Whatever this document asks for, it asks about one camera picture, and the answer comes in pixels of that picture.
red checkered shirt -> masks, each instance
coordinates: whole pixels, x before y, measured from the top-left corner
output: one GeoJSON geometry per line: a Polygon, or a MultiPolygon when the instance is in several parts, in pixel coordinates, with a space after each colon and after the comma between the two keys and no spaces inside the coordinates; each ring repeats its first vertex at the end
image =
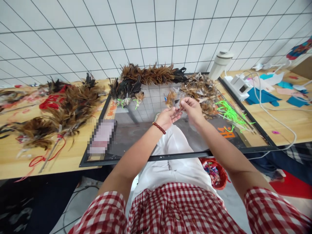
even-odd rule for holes
{"type": "MultiPolygon", "coordinates": [[[[253,233],[307,233],[312,221],[279,195],[254,187],[244,204],[253,233]]],[[[168,183],[126,203],[115,191],[99,195],[69,231],[73,233],[245,233],[212,192],[185,183],[168,183]]]]}

hand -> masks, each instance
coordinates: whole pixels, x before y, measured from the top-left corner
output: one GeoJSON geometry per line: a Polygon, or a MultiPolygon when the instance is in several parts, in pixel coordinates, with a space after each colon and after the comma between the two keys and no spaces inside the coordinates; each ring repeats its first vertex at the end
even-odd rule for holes
{"type": "Polygon", "coordinates": [[[159,114],[156,123],[167,131],[175,121],[181,118],[181,115],[182,112],[176,113],[175,107],[167,108],[159,114]]]}
{"type": "Polygon", "coordinates": [[[184,110],[186,110],[190,122],[195,126],[199,127],[202,122],[206,121],[204,116],[202,115],[202,109],[195,99],[191,97],[185,97],[180,102],[181,106],[184,110]]]}

wooden table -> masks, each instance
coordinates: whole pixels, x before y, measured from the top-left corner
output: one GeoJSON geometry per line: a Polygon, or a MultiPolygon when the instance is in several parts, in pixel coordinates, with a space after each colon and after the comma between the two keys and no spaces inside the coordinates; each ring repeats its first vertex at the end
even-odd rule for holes
{"type": "MultiPolygon", "coordinates": [[[[261,75],[263,73],[272,72],[273,69],[268,71],[259,71],[258,73],[261,75]]],[[[235,76],[236,74],[240,74],[243,71],[229,71],[227,72],[228,76],[235,76]]],[[[282,70],[285,72],[283,81],[292,83],[294,85],[303,85],[308,79],[301,77],[295,73],[290,72],[289,70],[282,70]]],[[[307,91],[310,92],[308,94],[309,98],[312,98],[312,84],[307,85],[307,91]]],[[[312,141],[312,111],[302,111],[303,110],[312,110],[312,105],[303,106],[298,108],[293,106],[286,101],[290,98],[288,95],[281,95],[273,90],[271,92],[274,96],[282,99],[278,101],[280,104],[278,107],[272,106],[270,103],[264,103],[263,106],[272,108],[272,109],[301,109],[301,110],[284,110],[284,111],[272,111],[268,110],[268,112],[277,118],[280,122],[284,123],[286,126],[291,128],[297,135],[296,143],[309,142],[312,141]]],[[[294,140],[294,134],[285,128],[283,125],[275,121],[271,116],[269,116],[259,104],[249,105],[246,101],[242,102],[247,110],[252,114],[252,116],[256,119],[256,121],[261,125],[261,127],[265,130],[265,132],[269,135],[269,137],[274,141],[277,146],[288,145],[292,143],[294,140]],[[273,134],[272,131],[278,131],[280,134],[273,134]]],[[[252,139],[248,139],[251,144],[256,144],[257,142],[252,142],[252,139]]]]}
{"type": "MultiPolygon", "coordinates": [[[[105,90],[109,91],[109,79],[99,80],[100,85],[105,85],[105,90]]],[[[79,85],[81,82],[75,82],[74,85],[79,85]]],[[[23,90],[23,91],[32,91],[36,90],[37,87],[24,87],[12,90],[23,90]]],[[[21,102],[11,109],[15,109],[18,107],[23,107],[30,105],[31,103],[21,102]]],[[[72,145],[72,138],[66,137],[66,145],[60,152],[60,154],[53,160],[49,161],[43,172],[38,173],[41,169],[44,162],[40,162],[37,166],[35,166],[34,171],[31,176],[36,175],[44,175],[44,174],[53,174],[53,173],[61,173],[61,172],[70,172],[70,171],[78,171],[85,169],[93,169],[97,167],[79,167],[82,156],[87,148],[88,141],[92,135],[94,127],[97,123],[97,119],[101,114],[101,111],[104,107],[105,102],[103,102],[96,112],[94,113],[94,118],[91,118],[89,122],[79,129],[80,134],[75,136],[75,142],[72,145]]],[[[39,109],[38,105],[32,107],[25,107],[16,111],[11,111],[5,114],[0,115],[0,124],[4,125],[8,122],[23,122],[30,120],[36,116],[41,116],[42,112],[39,109]]],[[[31,149],[27,152],[22,153],[18,158],[17,155],[22,149],[22,145],[18,143],[15,139],[18,135],[12,134],[4,139],[0,139],[0,179],[8,179],[8,178],[17,178],[26,176],[31,168],[28,166],[30,161],[40,155],[44,155],[45,151],[42,148],[31,149]]],[[[56,149],[55,153],[62,147],[64,141],[61,140],[56,149]]]]}

bracelet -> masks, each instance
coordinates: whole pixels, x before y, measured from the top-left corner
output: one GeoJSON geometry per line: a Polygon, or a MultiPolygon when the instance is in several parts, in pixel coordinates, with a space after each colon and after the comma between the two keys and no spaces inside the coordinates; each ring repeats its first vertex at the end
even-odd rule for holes
{"type": "Polygon", "coordinates": [[[166,134],[165,130],[164,130],[161,126],[159,126],[157,123],[153,122],[153,125],[155,125],[156,127],[158,127],[159,130],[161,130],[161,131],[163,132],[163,134],[166,134]]]}

basket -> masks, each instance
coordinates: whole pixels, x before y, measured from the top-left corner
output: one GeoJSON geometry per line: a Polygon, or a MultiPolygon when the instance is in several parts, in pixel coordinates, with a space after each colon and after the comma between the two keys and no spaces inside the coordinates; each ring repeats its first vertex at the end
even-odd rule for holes
{"type": "Polygon", "coordinates": [[[226,184],[227,184],[227,180],[228,180],[228,175],[226,173],[226,171],[224,170],[224,168],[215,160],[215,158],[200,158],[199,159],[200,162],[202,163],[202,165],[204,165],[205,162],[209,162],[209,163],[216,163],[217,164],[217,169],[219,171],[219,177],[220,177],[220,183],[216,186],[212,186],[217,190],[222,190],[225,188],[226,184]]]}

